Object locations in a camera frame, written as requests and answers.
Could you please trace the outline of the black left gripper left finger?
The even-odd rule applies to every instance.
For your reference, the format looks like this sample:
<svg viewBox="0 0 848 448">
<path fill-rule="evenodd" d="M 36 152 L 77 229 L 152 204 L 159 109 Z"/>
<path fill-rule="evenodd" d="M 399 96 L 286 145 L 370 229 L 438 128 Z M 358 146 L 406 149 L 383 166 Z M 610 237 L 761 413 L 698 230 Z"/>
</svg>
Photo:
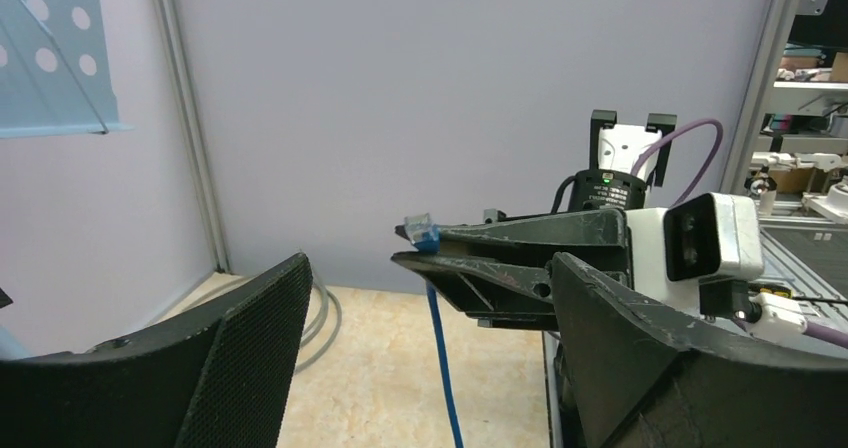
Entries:
<svg viewBox="0 0 848 448">
<path fill-rule="evenodd" d="M 313 275 L 295 254 L 84 353 L 1 364 L 5 447 L 273 447 Z"/>
</svg>

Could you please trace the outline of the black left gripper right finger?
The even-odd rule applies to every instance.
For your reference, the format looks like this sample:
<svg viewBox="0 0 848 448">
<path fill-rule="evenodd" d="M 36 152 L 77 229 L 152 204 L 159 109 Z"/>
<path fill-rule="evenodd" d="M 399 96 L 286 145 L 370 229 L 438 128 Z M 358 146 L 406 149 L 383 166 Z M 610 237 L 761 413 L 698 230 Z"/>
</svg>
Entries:
<svg viewBox="0 0 848 448">
<path fill-rule="evenodd" d="M 847 362 L 679 312 L 568 253 L 551 262 L 591 447 L 843 447 Z"/>
</svg>

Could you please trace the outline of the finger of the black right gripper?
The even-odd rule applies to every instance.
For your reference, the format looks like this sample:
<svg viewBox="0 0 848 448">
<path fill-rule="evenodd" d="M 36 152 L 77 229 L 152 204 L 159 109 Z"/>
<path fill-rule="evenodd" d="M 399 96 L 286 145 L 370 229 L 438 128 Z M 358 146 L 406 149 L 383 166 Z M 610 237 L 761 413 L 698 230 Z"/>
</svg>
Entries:
<svg viewBox="0 0 848 448">
<path fill-rule="evenodd" d="M 478 225 L 439 225 L 437 231 L 441 244 L 624 247 L 628 243 L 626 216 L 618 209 L 528 215 Z"/>
<path fill-rule="evenodd" d="M 551 278 L 544 267 L 457 254 L 398 252 L 391 261 L 417 275 L 482 327 L 556 331 Z"/>
</svg>

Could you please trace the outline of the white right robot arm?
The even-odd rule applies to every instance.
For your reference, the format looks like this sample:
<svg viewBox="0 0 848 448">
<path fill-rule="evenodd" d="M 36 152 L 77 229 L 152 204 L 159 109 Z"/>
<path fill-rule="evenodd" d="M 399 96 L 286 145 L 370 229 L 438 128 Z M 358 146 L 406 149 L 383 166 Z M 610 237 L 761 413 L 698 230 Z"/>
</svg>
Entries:
<svg viewBox="0 0 848 448">
<path fill-rule="evenodd" d="M 651 188 L 663 184 L 671 149 L 649 149 L 676 125 L 672 114 L 651 113 L 646 124 L 627 125 L 614 111 L 594 110 L 589 164 L 559 185 L 547 212 L 509 216 L 491 208 L 482 223 L 459 225 L 411 216 L 395 232 L 412 248 L 391 260 L 482 326 L 554 331 L 555 254 L 570 253 L 633 287 L 625 213 L 643 208 Z"/>
</svg>

